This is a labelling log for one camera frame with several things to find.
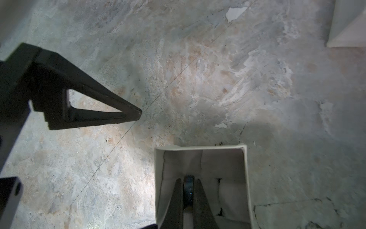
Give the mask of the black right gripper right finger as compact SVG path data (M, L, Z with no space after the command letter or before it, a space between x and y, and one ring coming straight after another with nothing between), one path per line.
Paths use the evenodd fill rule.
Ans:
M219 228L211 212L202 182L199 179L196 179L193 184L193 228Z

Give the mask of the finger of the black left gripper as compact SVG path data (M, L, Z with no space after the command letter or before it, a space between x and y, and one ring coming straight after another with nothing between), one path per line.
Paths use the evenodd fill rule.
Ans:
M23 193L23 184L18 177L1 178L1 229L11 227Z

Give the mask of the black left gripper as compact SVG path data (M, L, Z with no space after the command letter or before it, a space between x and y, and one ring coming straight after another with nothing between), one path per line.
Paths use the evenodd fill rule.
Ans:
M28 118L30 98L50 130L128 123L142 115L61 55L22 43L1 61L1 169Z

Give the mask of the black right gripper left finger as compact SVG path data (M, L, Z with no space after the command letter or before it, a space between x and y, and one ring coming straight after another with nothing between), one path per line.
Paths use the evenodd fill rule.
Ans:
M179 178L176 180L168 208L160 229L183 229L184 228L184 195L183 183Z

